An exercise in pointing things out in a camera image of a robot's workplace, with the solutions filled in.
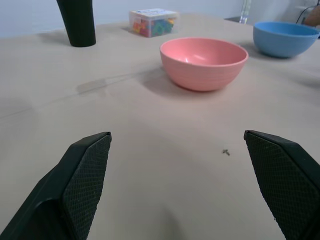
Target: table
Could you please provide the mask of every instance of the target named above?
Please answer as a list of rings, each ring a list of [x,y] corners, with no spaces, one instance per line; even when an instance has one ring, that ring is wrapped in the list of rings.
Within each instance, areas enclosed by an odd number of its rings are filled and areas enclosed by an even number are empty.
[[[89,240],[285,239],[243,134],[280,135],[320,160],[320,41],[281,60],[256,52],[251,26],[198,14],[182,23],[155,38],[100,25],[87,48],[63,31],[0,40],[0,231],[70,144],[111,131]],[[197,93],[168,80],[159,46],[196,36],[249,51],[226,88]]]

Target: colorful toy pieces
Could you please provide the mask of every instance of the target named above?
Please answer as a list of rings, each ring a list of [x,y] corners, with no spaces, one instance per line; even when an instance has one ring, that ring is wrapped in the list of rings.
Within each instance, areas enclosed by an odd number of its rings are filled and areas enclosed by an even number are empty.
[[[170,34],[177,29],[179,14],[163,9],[131,11],[132,31],[147,38]]]

